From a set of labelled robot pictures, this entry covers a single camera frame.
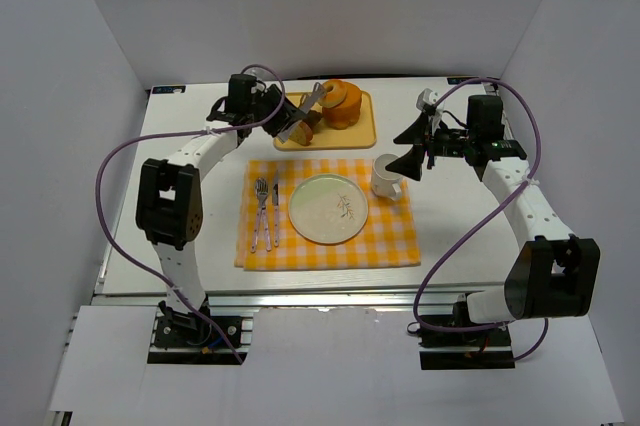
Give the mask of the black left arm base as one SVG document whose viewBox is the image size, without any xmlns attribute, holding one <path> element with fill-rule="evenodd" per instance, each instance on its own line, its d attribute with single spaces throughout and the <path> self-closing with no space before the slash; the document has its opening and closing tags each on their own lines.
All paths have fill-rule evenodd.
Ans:
<svg viewBox="0 0 640 426">
<path fill-rule="evenodd" d="M 224 337 L 245 360 L 248 354 L 252 318 L 247 315 L 212 314 L 203 304 L 200 313 L 207 315 L 221 329 L 192 312 L 175 312 L 161 301 L 156 308 L 147 363 L 150 365 L 239 366 L 240 362 Z"/>
</svg>

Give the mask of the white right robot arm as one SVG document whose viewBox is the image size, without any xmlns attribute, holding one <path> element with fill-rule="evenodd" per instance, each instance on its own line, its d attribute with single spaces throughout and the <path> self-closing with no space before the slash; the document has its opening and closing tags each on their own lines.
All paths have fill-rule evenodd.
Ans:
<svg viewBox="0 0 640 426">
<path fill-rule="evenodd" d="M 586 315 L 600 249 L 562 222 L 530 177 L 524 149 L 505 135 L 502 100 L 470 96 L 467 117 L 455 128 L 444 123 L 435 91 L 425 89 L 417 107 L 418 119 L 394 140 L 411 149 L 388 171 L 420 180 L 438 157 L 464 159 L 498 201 L 520 249 L 503 286 L 466 293 L 456 301 L 449 329 L 476 332 L 516 320 Z"/>
</svg>

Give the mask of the orange ring donut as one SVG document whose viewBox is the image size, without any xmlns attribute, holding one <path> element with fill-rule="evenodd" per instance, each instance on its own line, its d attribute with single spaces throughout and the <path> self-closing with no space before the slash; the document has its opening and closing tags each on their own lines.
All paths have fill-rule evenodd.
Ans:
<svg viewBox="0 0 640 426">
<path fill-rule="evenodd" d="M 334 108 L 340 105 L 347 96 L 346 83 L 339 79 L 330 79 L 322 84 L 324 96 L 319 101 L 323 108 Z"/>
</svg>

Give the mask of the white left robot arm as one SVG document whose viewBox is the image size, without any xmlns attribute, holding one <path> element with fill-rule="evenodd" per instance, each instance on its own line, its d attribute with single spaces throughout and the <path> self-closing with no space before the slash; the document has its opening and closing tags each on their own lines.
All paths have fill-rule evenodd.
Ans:
<svg viewBox="0 0 640 426">
<path fill-rule="evenodd" d="M 211 107 L 203 133 L 172 155 L 143 163 L 135 222 L 152 244 L 161 273 L 170 282 L 163 312 L 193 316 L 207 299 L 195 253 L 195 239 L 204 221 L 202 180 L 253 129 L 278 137 L 303 118 L 286 98 L 282 85 L 268 86 L 245 72 L 234 74 L 227 94 Z"/>
</svg>

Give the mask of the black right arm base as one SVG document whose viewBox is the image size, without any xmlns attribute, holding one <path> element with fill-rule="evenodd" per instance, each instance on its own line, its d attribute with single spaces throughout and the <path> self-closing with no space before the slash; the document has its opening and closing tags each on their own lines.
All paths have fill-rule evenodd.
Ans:
<svg viewBox="0 0 640 426">
<path fill-rule="evenodd" d="M 442 333 L 414 321 L 407 333 L 419 340 L 420 366 L 424 371 L 506 370 L 515 368 L 511 336 L 507 328 L 472 333 Z"/>
</svg>

